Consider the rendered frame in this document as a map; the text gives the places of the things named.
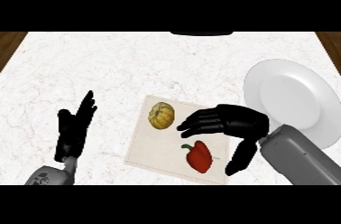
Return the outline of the yellow squash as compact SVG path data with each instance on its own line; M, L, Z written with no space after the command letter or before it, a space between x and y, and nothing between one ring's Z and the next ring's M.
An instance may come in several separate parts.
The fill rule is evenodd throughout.
M148 120L156 129L167 129L175 121L173 106L166 102L159 102L150 111Z

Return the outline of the black rounded object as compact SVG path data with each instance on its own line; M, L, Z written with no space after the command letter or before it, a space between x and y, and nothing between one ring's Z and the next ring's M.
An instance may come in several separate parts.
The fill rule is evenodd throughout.
M231 35L234 32L170 32L170 33L184 36L225 36L225 35Z

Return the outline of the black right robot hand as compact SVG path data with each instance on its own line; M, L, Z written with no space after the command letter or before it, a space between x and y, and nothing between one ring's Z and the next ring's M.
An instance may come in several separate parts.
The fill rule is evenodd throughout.
M269 117L252 108L221 104L215 108L198 110L178 126L182 138L193 135L224 133L243 139L225 174L232 176L246 170L257 152L257 141L269 133Z

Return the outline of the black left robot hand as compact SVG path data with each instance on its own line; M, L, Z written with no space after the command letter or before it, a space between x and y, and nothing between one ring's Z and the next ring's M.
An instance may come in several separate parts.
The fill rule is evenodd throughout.
M55 161L60 163L64 163L70 156L79 158L83 154L89 125L97 109L94 91L91 90L76 114L69 109L60 110L60 139L55 152Z

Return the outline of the beige placemat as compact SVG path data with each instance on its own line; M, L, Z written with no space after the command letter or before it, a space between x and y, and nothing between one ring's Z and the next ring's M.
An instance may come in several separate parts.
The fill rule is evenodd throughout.
M169 103L175 108L175 121L164 130L156 129L148 120L150 112L159 102ZM200 109L206 107L157 96L145 96L125 163L193 182L228 184L225 166L229 158L229 137L224 134L210 134L182 138L176 130L190 115ZM209 146L213 157L212 168L206 173L200 173L190 166L187 162L190 150L182 148L184 144L194 145L197 140Z

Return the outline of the white plate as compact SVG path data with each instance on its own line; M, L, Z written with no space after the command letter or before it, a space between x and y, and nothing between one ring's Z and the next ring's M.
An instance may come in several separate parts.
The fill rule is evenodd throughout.
M341 139L341 100L321 75L281 59L259 62L244 80L247 107L269 116L274 132L293 126L325 149Z

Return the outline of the red bell pepper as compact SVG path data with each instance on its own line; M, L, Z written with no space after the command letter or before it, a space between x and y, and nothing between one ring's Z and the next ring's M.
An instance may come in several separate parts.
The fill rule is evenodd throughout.
M194 146L184 144L182 148L190 150L187 154L187 161L190 166L200 173L206 173L210 170L213 163L212 152L207 145L203 141L197 140Z

